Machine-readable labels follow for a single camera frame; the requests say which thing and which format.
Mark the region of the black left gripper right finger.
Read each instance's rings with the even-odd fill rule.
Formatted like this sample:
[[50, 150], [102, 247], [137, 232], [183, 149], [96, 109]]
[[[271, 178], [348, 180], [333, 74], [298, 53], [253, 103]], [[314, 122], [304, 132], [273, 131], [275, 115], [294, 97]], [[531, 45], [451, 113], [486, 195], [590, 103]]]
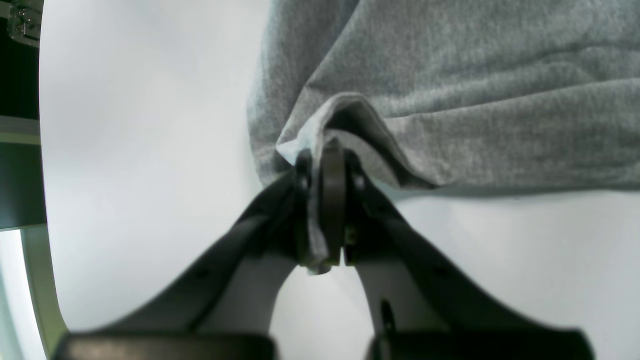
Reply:
[[496, 299], [407, 223], [351, 150], [345, 261], [374, 326], [367, 360], [592, 360], [577, 328], [544, 325]]

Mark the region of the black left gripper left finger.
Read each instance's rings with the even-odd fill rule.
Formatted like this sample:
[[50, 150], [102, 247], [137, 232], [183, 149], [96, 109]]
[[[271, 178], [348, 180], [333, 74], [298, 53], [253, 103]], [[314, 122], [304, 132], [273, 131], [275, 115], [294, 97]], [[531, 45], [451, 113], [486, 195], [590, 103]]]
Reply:
[[158, 296], [92, 332], [73, 332], [56, 360], [276, 360], [269, 337], [278, 293], [298, 266], [317, 269], [313, 155], [302, 151], [230, 230]]

